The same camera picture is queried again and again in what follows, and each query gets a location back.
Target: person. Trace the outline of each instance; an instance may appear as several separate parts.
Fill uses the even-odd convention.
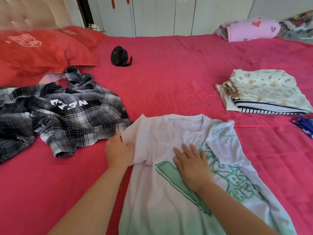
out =
[[[121,133],[118,133],[107,141],[105,152],[109,168],[51,229],[49,235],[106,233],[119,185],[134,156],[134,146],[123,143],[120,137]],[[174,148],[177,156],[174,162],[182,180],[201,197],[227,235],[278,235],[213,182],[213,173],[203,150],[199,155],[193,145],[188,148],[183,144],[182,148],[184,154]]]

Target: tufted headboard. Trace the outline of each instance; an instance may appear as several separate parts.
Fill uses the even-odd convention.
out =
[[[0,0],[0,31],[71,25],[63,0]]]

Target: blue fabric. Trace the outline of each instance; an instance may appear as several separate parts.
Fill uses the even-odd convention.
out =
[[[298,117],[296,120],[292,120],[291,122],[298,125],[303,132],[313,139],[313,119]]]

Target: pink bedsheet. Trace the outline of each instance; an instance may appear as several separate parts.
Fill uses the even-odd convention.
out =
[[[110,62],[121,45],[130,67]],[[164,114],[205,114],[234,120],[243,151],[289,213],[299,235],[313,234],[313,141],[291,117],[225,111],[215,84],[233,69],[282,69],[295,76],[313,103],[313,46],[283,39],[228,43],[215,35],[110,38],[94,51],[99,67],[82,68],[118,94],[132,120]],[[107,169],[106,141],[54,158],[39,138],[0,166],[1,234],[46,234]],[[117,234],[131,168],[127,170],[107,234]]]

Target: white wardrobe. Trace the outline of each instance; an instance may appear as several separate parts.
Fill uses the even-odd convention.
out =
[[[253,0],[88,0],[109,36],[212,34],[229,20],[247,19]]]

